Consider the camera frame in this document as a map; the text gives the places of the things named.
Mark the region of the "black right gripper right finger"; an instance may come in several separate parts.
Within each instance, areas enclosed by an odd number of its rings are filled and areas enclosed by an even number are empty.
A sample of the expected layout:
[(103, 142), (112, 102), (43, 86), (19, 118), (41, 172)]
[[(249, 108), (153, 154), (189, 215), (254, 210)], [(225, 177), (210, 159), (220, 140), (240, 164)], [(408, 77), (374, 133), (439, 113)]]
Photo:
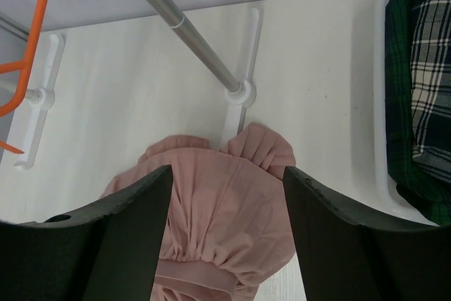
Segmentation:
[(308, 300), (449, 300), (450, 227), (398, 218), (285, 168)]

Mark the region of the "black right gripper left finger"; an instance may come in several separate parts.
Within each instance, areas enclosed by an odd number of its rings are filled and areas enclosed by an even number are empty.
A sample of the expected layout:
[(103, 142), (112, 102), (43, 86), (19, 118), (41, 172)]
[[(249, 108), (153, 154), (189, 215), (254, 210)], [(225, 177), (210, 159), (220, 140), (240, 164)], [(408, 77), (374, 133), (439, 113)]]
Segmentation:
[(45, 222), (2, 222), (1, 299), (148, 300), (172, 186), (165, 165)]

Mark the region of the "pink pleated skirt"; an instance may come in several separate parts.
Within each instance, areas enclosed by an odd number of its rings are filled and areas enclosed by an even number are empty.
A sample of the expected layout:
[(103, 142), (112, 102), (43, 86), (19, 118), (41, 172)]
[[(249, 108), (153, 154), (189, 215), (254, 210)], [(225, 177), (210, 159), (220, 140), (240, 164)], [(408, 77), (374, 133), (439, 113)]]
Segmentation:
[(160, 166), (172, 168), (151, 298), (253, 300), (295, 254), (283, 189), (284, 170), (294, 164), (281, 135), (251, 123), (220, 150), (200, 137), (167, 137), (115, 176), (106, 195)]

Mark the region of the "plaid green white skirt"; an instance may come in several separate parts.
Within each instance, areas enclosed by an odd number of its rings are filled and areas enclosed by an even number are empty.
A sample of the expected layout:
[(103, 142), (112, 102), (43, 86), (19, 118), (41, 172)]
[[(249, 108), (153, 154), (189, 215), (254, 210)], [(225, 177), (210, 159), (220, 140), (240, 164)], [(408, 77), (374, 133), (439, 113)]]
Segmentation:
[(450, 224), (450, 0), (385, 8), (385, 136), (397, 192)]

